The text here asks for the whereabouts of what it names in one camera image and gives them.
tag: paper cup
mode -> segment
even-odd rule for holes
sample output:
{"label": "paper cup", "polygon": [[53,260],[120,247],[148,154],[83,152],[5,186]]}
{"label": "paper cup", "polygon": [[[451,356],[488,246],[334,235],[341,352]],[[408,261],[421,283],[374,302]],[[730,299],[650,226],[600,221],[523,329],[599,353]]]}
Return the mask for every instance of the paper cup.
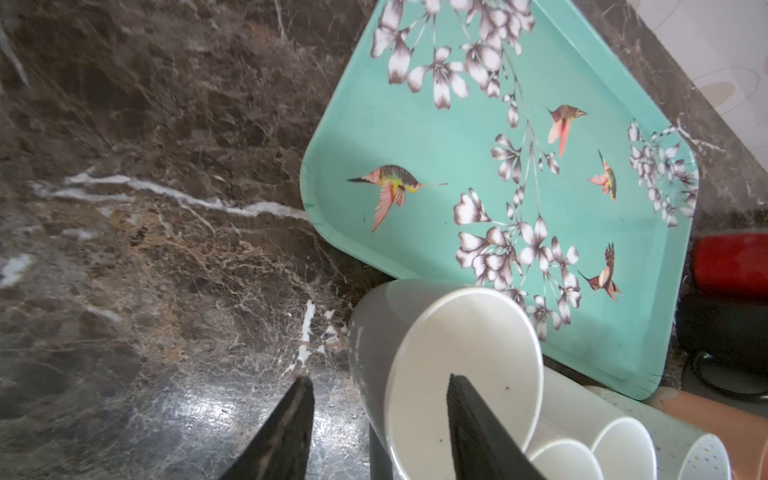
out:
{"label": "paper cup", "polygon": [[646,403],[717,435],[736,480],[768,480],[768,419],[669,387],[659,388]]}
{"label": "paper cup", "polygon": [[618,393],[587,388],[645,425],[656,447],[659,480],[730,480],[728,453],[715,435]]}
{"label": "paper cup", "polygon": [[549,368],[541,418],[588,446],[605,480],[656,478],[654,444],[643,424]]}
{"label": "paper cup", "polygon": [[585,444],[539,419],[525,454],[547,480],[603,480],[598,459]]}
{"label": "paper cup", "polygon": [[369,420],[404,478],[455,478],[445,394],[466,376],[525,450],[541,407],[541,348],[525,312],[487,288],[396,280],[368,293],[349,364]]}

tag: marble countertop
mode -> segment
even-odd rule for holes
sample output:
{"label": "marble countertop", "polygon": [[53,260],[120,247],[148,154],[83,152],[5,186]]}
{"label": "marble countertop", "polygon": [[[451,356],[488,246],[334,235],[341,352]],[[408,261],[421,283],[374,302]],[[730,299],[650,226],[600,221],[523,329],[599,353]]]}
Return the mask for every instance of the marble countertop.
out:
{"label": "marble countertop", "polygon": [[[634,11],[575,3],[690,135],[694,238],[767,225],[768,174]],[[343,326],[388,277],[315,233],[298,176],[373,6],[0,5],[4,478],[217,478],[302,372],[308,478],[367,477]]]}

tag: bird illustration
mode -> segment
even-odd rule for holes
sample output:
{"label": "bird illustration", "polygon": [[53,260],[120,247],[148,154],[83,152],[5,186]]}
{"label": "bird illustration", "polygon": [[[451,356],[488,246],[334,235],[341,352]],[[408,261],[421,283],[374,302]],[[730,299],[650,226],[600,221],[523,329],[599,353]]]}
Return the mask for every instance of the bird illustration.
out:
{"label": "bird illustration", "polygon": [[447,184],[425,185],[419,183],[405,168],[398,165],[384,165],[375,169],[371,174],[360,178],[350,178],[350,182],[367,182],[382,188],[379,204],[376,205],[373,231],[382,224],[389,209],[395,202],[402,207],[406,202],[406,192],[414,194],[422,187],[441,187]]}
{"label": "bird illustration", "polygon": [[565,146],[568,144],[568,134],[571,133],[571,122],[586,115],[587,112],[570,105],[560,105],[557,110],[549,113],[554,120],[552,129],[549,131],[549,143],[553,144],[558,138],[560,139],[560,158],[563,158]]}
{"label": "bird illustration", "polygon": [[616,286],[616,283],[614,283],[615,262],[614,245],[612,243],[609,243],[608,248],[605,249],[605,263],[607,264],[606,267],[598,276],[587,278],[582,272],[579,272],[579,275],[584,276],[584,279],[589,282],[589,286],[592,287],[592,290],[605,289],[610,298],[618,301],[616,294],[621,293],[624,295],[624,293],[622,293],[619,287]]}
{"label": "bird illustration", "polygon": [[605,161],[605,159],[603,158],[603,154],[600,153],[599,150],[598,150],[598,155],[600,155],[600,160],[603,161],[603,168],[605,169],[605,173],[602,175],[597,175],[596,177],[588,178],[588,180],[595,185],[602,185],[603,193],[611,194],[611,198],[614,199],[614,202],[615,202],[616,201],[616,175],[614,175],[614,169],[611,168],[611,166]]}

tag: teal tray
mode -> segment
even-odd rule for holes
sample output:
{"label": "teal tray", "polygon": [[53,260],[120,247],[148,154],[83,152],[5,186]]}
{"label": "teal tray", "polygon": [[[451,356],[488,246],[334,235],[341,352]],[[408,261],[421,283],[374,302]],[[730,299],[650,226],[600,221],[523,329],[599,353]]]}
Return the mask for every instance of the teal tray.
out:
{"label": "teal tray", "polygon": [[380,1],[300,183],[335,247],[505,291],[546,355],[657,388],[698,170],[568,0]]}

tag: red mug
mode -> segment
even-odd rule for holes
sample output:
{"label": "red mug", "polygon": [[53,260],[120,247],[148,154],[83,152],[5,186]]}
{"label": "red mug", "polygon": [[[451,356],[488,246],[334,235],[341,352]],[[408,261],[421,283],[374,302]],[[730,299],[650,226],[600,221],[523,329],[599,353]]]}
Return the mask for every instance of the red mug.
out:
{"label": "red mug", "polygon": [[705,293],[768,299],[768,233],[703,238],[694,254],[694,277]]}

